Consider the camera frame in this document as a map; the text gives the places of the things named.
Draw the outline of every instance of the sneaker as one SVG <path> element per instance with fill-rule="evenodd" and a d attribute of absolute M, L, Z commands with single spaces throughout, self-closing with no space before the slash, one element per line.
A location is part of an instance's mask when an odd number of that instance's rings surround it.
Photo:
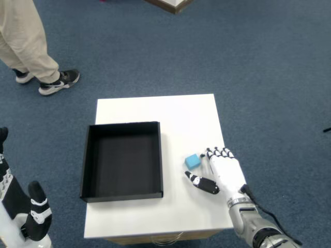
<path fill-rule="evenodd" d="M 49 96 L 58 92 L 61 89 L 68 89 L 72 85 L 77 83 L 79 76 L 80 74 L 78 70 L 61 71 L 60 78 L 54 83 L 40 83 L 39 93 L 43 96 Z"/>
<path fill-rule="evenodd" d="M 26 84 L 27 82 L 29 82 L 31 79 L 33 79 L 35 77 L 32 75 L 31 72 L 22 73 L 16 69 L 13 69 L 13 71 L 16 74 L 16 82 L 18 82 L 19 84 Z"/>

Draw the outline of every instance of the open black box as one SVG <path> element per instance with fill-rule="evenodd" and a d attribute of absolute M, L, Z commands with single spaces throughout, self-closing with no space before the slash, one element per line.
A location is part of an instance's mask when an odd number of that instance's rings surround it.
<path fill-rule="evenodd" d="M 81 199 L 95 203 L 161 197 L 159 122 L 88 127 Z"/>

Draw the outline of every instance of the beige pants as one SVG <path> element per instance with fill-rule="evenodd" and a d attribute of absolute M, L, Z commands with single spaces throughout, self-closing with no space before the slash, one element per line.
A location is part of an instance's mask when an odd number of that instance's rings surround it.
<path fill-rule="evenodd" d="M 0 0 L 0 59 L 10 68 L 31 72 L 44 83 L 59 78 L 47 54 L 45 31 L 33 0 Z"/>

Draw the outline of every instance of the blue block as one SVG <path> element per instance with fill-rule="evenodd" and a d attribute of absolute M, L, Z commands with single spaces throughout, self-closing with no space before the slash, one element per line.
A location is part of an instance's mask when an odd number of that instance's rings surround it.
<path fill-rule="evenodd" d="M 201 164 L 201 161 L 200 161 L 199 157 L 196 154 L 194 154 L 185 159 L 185 164 L 188 167 L 188 169 L 191 170 L 191 169 L 199 167 L 199 165 Z"/>

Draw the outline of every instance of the blue carpet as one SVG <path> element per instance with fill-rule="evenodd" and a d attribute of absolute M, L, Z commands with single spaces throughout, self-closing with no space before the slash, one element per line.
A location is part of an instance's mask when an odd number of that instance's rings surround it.
<path fill-rule="evenodd" d="M 21 185 L 36 179 L 48 194 L 54 248 L 122 247 L 83 239 L 79 185 L 97 99 L 206 93 L 261 204 L 306 247 L 330 245 L 329 0 L 195 0 L 177 16 L 143 0 L 35 3 L 50 55 L 82 77 L 45 98 L 1 63 L 0 126 Z M 173 247 L 247 246 L 226 230 Z"/>

